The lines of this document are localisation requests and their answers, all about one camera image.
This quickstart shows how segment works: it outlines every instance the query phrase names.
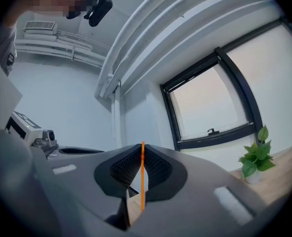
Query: window handle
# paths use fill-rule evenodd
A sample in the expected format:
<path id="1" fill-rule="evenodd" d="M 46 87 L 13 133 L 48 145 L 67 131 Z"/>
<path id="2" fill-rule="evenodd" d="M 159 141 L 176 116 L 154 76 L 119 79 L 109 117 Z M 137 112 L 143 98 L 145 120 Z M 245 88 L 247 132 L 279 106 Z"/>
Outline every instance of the window handle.
<path id="1" fill-rule="evenodd" d="M 209 136 L 219 133 L 219 131 L 215 131 L 214 128 L 208 130 L 207 132 L 209 132 L 209 131 L 211 131 L 211 133 L 209 133 Z"/>

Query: air vent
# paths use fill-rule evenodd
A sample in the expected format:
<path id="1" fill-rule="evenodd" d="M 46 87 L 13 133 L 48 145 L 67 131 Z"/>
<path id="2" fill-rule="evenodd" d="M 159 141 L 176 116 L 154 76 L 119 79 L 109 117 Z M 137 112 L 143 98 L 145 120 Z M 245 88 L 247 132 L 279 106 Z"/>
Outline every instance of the air vent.
<path id="1" fill-rule="evenodd" d="M 56 22 L 52 21 L 27 21 L 25 24 L 25 30 L 31 29 L 42 29 L 42 30 L 53 30 Z"/>

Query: green leaves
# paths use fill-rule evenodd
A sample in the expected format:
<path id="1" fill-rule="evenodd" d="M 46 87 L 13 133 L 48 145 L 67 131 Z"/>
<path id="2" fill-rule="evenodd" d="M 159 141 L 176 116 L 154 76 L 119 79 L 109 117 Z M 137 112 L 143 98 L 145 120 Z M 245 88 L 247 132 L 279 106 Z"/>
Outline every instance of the green leaves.
<path id="1" fill-rule="evenodd" d="M 244 165 L 241 169 L 242 178 L 251 176 L 253 173 L 255 173 L 255 171 L 256 171 L 256 165 L 250 160 L 245 160 Z"/>
<path id="2" fill-rule="evenodd" d="M 270 156 L 271 141 L 265 143 L 269 136 L 269 131 L 264 126 L 258 133 L 258 139 L 262 143 L 258 146 L 256 142 L 251 147 L 244 146 L 247 153 L 240 157 L 238 161 L 243 164 L 242 178 L 251 176 L 257 169 L 259 171 L 266 171 L 275 166 Z"/>
<path id="3" fill-rule="evenodd" d="M 269 131 L 266 128 L 266 125 L 259 131 L 258 139 L 260 141 L 265 141 L 269 137 Z"/>
<path id="4" fill-rule="evenodd" d="M 259 171 L 266 171 L 266 170 L 268 170 L 268 169 L 270 169 L 270 168 L 272 168 L 274 166 L 275 166 L 275 164 L 273 164 L 273 162 L 271 162 L 270 160 L 266 160 L 266 161 L 264 161 L 263 163 L 261 163 L 259 165 L 257 164 L 257 169 Z"/>
<path id="5" fill-rule="evenodd" d="M 264 160 L 266 156 L 270 153 L 270 146 L 271 141 L 265 144 L 260 144 L 260 146 L 255 151 L 255 155 L 259 158 L 259 160 Z"/>

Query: air conditioner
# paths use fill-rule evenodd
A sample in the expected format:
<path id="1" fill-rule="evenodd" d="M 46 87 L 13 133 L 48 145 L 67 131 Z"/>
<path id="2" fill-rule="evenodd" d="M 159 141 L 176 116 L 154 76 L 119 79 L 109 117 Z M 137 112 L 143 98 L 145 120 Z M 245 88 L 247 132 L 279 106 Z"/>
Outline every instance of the air conditioner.
<path id="1" fill-rule="evenodd" d="M 53 21 L 27 21 L 24 27 L 26 34 L 54 35 L 57 30 L 58 24 Z"/>

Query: orange stick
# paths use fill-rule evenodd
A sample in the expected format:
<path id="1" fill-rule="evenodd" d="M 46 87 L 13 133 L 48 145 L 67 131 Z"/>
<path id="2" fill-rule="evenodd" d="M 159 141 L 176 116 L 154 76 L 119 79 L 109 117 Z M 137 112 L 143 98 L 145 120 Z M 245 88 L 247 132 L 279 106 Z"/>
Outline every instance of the orange stick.
<path id="1" fill-rule="evenodd" d="M 144 202 L 144 159 L 145 159 L 145 142 L 143 141 L 141 144 L 141 212 L 144 210 L 145 202 Z"/>

